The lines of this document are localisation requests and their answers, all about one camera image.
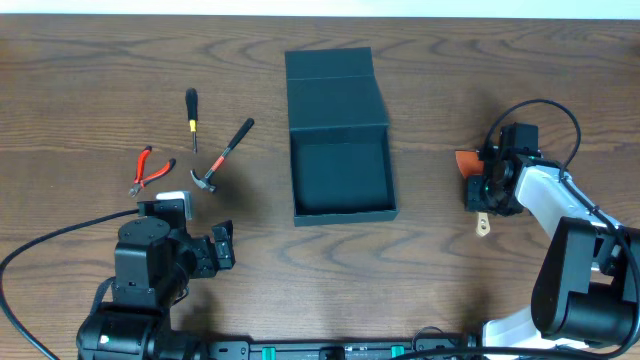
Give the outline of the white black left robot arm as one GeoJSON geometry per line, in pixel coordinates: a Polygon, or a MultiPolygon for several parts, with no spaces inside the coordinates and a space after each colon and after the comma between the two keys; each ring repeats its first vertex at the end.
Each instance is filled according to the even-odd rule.
{"type": "Polygon", "coordinates": [[[111,359],[207,359],[201,338],[171,328],[170,311],[192,279],[213,278],[235,265],[233,223],[192,237],[182,225],[142,217],[123,225],[115,248],[112,300],[95,306],[81,325],[78,357],[111,359]]]}

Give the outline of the black yellow screwdriver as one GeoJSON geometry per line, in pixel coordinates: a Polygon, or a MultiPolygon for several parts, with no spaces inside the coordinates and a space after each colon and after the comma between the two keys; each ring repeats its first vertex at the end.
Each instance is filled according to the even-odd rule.
{"type": "Polygon", "coordinates": [[[185,93],[187,118],[192,134],[193,152],[197,152],[198,93],[195,88],[188,88],[185,93]]]}

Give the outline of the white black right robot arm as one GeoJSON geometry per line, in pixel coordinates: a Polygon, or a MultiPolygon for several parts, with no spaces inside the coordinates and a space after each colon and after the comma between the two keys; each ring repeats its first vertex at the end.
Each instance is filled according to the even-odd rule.
{"type": "Polygon", "coordinates": [[[531,304],[482,329],[485,347],[551,350],[616,346],[639,337],[639,232],[603,213],[569,172],[543,158],[538,129],[503,127],[497,144],[456,156],[466,179],[465,209],[487,215],[529,211],[551,243],[531,304]]]}

